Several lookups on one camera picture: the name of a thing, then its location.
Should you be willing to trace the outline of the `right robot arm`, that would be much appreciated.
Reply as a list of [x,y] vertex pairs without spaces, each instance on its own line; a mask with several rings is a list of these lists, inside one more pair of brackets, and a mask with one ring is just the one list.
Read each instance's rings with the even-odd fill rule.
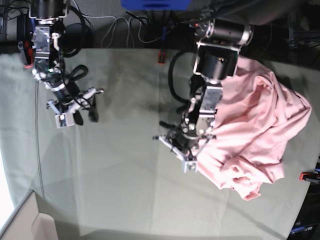
[[[64,19],[69,12],[75,13],[81,24],[81,35],[76,47],[68,48],[64,44],[66,27]],[[103,89],[94,87],[80,90],[77,81],[89,73],[87,66],[80,64],[71,72],[66,71],[66,58],[77,55],[85,43],[86,23],[81,13],[68,0],[33,0],[29,18],[35,22],[32,43],[32,75],[35,80],[53,93],[56,99],[50,99],[46,107],[54,112],[57,128],[84,124],[80,111],[88,112],[88,119],[97,123],[96,95]]]

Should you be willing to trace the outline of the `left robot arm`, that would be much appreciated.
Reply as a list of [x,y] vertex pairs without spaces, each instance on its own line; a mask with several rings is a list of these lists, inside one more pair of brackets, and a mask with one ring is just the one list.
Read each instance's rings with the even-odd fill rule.
[[294,0],[217,1],[191,23],[196,48],[189,98],[178,98],[183,103],[180,122],[160,138],[180,160],[195,160],[192,150],[202,150],[199,141],[214,138],[210,131],[223,96],[221,83],[234,75],[239,53],[251,42],[254,26],[273,21],[295,4]]

